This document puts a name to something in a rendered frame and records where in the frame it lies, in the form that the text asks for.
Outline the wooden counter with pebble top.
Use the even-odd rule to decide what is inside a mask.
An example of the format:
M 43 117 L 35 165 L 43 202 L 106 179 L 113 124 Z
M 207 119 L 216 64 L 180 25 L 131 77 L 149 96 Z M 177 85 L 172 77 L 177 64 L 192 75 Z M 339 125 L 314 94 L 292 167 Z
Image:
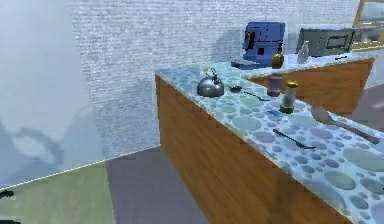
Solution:
M 209 223 L 384 224 L 384 133 L 347 117 L 374 60 L 368 52 L 306 64 L 286 56 L 278 72 L 299 84 L 291 114 L 280 113 L 280 97 L 266 94 L 270 68 L 214 66 L 227 86 L 242 86 L 268 102 L 230 91 L 199 96 L 201 65 L 157 71 L 162 149 Z M 316 121 L 312 105 L 380 142 Z M 316 149 L 299 148 L 273 129 Z

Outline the grey metal kettle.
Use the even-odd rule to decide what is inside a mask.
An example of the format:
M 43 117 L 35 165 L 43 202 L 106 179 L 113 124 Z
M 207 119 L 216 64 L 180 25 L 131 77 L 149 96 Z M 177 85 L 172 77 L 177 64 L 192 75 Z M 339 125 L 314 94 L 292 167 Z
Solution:
M 203 69 L 205 77 L 197 84 L 197 94 L 203 97 L 220 97 L 224 94 L 224 83 L 218 77 L 213 67 L 205 67 Z

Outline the black ladle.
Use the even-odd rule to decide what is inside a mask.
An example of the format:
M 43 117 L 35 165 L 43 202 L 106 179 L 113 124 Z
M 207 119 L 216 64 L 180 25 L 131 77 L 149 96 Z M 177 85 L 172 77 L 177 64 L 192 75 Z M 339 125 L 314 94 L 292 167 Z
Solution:
M 235 86 L 227 86 L 227 87 L 229 88 L 230 92 L 232 92 L 232 93 L 245 93 L 247 95 L 256 97 L 259 101 L 262 101 L 262 102 L 270 101 L 269 99 L 264 99 L 264 98 L 262 98 L 262 97 L 260 97 L 260 96 L 258 96 L 256 94 L 253 94 L 251 92 L 245 91 L 242 86 L 235 85 Z

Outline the black thin utensil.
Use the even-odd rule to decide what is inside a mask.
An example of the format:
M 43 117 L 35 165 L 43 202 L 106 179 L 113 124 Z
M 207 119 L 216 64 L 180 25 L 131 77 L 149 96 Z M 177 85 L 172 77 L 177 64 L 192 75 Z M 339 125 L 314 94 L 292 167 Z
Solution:
M 285 137 L 291 141 L 293 141 L 297 147 L 299 148 L 302 148 L 302 149 L 316 149 L 316 146 L 307 146 L 301 142 L 299 142 L 298 140 L 292 138 L 292 137 L 289 137 L 288 135 L 284 134 L 283 132 L 279 131 L 278 129 L 273 129 L 272 130 L 275 134 L 279 135 L 279 136 L 282 136 L 282 137 Z

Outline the blue coffee machine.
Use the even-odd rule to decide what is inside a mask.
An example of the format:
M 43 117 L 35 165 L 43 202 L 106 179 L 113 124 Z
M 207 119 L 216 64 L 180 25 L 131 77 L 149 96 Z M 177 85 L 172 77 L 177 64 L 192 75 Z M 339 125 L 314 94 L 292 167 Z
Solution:
M 249 22 L 244 32 L 241 58 L 231 66 L 241 70 L 272 68 L 272 57 L 283 48 L 285 24 L 280 22 Z

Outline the glass shaker with gold lid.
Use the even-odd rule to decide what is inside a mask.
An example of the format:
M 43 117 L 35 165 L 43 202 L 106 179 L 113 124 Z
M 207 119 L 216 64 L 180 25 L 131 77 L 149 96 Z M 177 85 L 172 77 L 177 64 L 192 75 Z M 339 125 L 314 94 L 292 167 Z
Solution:
M 296 100 L 296 89 L 299 84 L 295 80 L 289 80 L 285 85 L 283 100 L 280 104 L 280 111 L 285 114 L 291 114 L 294 111 Z

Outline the brown round bottle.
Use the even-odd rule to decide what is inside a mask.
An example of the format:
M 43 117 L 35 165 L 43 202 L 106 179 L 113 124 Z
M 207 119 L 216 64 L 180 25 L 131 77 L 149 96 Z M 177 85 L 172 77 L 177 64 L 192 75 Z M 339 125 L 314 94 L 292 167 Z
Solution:
M 279 48 L 277 53 L 272 57 L 272 68 L 280 69 L 284 63 L 284 55 L 282 53 L 282 49 Z

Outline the clear glass bottle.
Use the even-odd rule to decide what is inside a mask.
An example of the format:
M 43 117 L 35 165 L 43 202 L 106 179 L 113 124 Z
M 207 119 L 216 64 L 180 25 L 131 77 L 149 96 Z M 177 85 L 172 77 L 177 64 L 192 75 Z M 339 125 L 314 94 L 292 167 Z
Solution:
M 297 63 L 304 64 L 307 62 L 308 58 L 309 58 L 309 42 L 304 41 L 297 55 Z

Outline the wooden framed window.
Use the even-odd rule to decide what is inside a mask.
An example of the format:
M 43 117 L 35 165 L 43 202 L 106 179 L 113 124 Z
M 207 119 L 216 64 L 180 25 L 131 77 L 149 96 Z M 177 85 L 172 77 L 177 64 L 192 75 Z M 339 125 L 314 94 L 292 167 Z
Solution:
M 359 0 L 352 27 L 353 51 L 384 49 L 384 0 Z

